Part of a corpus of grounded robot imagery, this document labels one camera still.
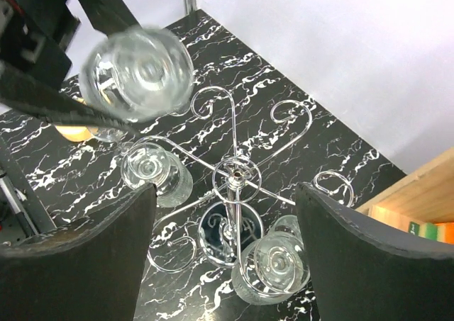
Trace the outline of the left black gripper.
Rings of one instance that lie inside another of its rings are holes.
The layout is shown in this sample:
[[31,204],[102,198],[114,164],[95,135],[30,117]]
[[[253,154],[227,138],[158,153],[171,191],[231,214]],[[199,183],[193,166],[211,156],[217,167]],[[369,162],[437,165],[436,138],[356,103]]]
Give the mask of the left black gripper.
[[[123,0],[78,2],[106,36],[139,26]],[[79,25],[67,0],[1,0],[1,103],[50,124],[137,135],[130,123],[51,88],[60,87],[72,67],[67,49]]]

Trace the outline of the clear wine glass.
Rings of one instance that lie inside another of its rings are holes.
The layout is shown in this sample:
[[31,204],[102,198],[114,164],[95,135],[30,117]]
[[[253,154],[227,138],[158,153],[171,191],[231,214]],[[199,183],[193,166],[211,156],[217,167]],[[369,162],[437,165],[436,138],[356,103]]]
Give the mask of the clear wine glass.
[[133,142],[127,141],[127,132],[115,128],[87,127],[92,137],[100,142],[106,142],[115,146],[114,154],[119,158],[125,157]]

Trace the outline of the chrome wine glass rack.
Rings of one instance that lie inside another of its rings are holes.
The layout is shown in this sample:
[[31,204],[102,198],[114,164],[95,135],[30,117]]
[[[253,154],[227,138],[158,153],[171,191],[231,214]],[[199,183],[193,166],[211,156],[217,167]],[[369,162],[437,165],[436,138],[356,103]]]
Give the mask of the chrome wine glass rack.
[[[169,143],[166,137],[159,135],[143,137],[137,142],[145,141],[164,149]],[[169,152],[179,158],[184,149],[174,145]],[[269,234],[258,212],[250,204],[256,195],[263,192],[260,167],[260,163],[253,162],[237,147],[218,164],[209,164],[212,187],[206,199],[211,201],[211,205],[199,221],[197,236],[183,235],[168,242],[168,246],[189,244],[194,251],[202,251],[212,264],[232,271],[240,261],[241,252],[250,243]],[[178,214],[191,206],[187,199],[182,205],[170,209],[173,214]]]

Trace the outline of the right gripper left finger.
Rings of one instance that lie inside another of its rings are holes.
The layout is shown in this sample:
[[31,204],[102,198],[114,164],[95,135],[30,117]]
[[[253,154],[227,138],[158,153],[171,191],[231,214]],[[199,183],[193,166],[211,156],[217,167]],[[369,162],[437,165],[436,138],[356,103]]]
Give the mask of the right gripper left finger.
[[146,184],[121,200],[1,246],[2,320],[132,320],[155,221]]

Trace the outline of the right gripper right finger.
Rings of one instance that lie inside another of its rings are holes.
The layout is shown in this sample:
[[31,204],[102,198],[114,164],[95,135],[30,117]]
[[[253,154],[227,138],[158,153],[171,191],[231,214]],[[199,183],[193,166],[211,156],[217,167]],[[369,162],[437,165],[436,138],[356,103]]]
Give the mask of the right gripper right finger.
[[322,320],[452,320],[453,246],[347,208],[309,184],[296,212]]

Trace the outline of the ribbed glass goblet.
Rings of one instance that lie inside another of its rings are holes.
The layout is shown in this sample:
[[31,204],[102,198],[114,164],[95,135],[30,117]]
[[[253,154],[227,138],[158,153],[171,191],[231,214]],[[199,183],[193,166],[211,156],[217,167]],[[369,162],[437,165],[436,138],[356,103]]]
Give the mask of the ribbed glass goblet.
[[131,122],[182,116],[194,88],[191,56],[168,29],[133,26],[97,44],[79,72],[85,103]]

